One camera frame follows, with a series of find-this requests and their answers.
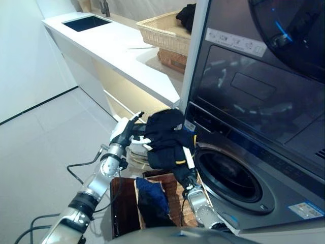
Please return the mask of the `robot left hand black white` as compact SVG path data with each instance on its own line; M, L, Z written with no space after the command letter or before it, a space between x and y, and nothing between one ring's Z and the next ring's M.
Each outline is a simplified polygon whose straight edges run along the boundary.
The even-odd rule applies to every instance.
M123 117L116 125L111 133L110 142L127 147L133 144L150 144L151 140L145 136L146 124L137 124L136 122L144 114L140 111L134 114L131 118Z

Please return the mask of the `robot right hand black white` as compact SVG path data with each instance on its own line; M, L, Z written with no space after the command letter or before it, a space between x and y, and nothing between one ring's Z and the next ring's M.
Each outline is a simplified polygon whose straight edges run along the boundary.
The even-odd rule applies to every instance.
M198 174L190 149L183 146L182 152L184 160L177 161L172 172L177 182L179 182L183 187L188 188L197 183Z

